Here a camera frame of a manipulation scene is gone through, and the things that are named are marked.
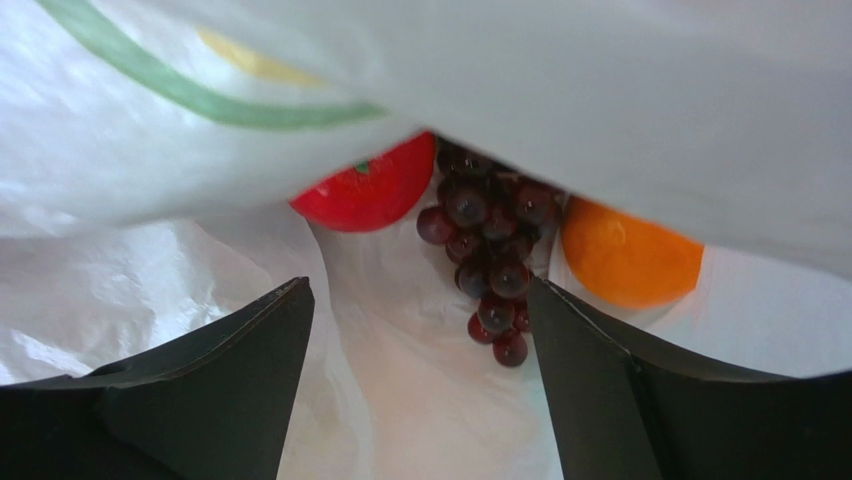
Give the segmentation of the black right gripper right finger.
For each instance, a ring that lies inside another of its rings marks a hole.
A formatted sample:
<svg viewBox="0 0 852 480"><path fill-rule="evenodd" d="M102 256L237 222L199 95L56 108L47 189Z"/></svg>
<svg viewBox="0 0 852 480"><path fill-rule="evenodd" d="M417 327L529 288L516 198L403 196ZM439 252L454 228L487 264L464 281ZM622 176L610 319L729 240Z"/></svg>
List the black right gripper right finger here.
<svg viewBox="0 0 852 480"><path fill-rule="evenodd" d="M847 479L851 375L722 362L613 318L551 282L528 293L568 479Z"/></svg>

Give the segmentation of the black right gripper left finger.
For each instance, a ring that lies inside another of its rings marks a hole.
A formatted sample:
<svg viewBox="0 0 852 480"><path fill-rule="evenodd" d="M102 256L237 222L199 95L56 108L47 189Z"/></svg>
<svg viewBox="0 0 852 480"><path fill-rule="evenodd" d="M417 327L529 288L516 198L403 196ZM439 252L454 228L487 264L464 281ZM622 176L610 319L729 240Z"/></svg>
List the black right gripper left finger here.
<svg viewBox="0 0 852 480"><path fill-rule="evenodd" d="M315 299L294 278L88 375L1 390L5 479L273 479Z"/></svg>

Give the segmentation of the fake orange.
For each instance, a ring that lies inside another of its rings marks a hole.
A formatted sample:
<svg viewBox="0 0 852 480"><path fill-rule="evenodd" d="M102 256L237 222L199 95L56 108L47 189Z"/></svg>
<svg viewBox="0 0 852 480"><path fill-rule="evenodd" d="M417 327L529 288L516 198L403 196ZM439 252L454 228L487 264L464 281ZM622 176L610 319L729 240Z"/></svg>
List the fake orange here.
<svg viewBox="0 0 852 480"><path fill-rule="evenodd" d="M691 293L705 251L689 237L578 196L567 202L560 242L569 269L587 291L632 310Z"/></svg>

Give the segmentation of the dark purple grape bunch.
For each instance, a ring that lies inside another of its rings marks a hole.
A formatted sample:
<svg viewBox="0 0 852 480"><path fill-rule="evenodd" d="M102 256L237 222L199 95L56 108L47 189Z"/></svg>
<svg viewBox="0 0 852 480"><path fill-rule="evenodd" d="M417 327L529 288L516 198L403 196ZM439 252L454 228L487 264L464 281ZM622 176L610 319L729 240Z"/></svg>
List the dark purple grape bunch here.
<svg viewBox="0 0 852 480"><path fill-rule="evenodd" d="M469 337L499 365L518 367L529 353L533 253L554 236L567 195L444 138L435 153L436 202L418 214L417 233L443 248L456 288L475 302Z"/></svg>

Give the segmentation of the red fake apple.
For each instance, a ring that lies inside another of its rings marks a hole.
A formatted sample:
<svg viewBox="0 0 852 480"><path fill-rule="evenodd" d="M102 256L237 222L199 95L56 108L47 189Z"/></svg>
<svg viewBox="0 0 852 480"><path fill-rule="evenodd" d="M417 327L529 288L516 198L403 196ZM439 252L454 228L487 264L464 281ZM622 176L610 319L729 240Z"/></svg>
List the red fake apple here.
<svg viewBox="0 0 852 480"><path fill-rule="evenodd" d="M289 201L310 222L344 233L381 230L404 217L429 186L436 141L424 132L326 178Z"/></svg>

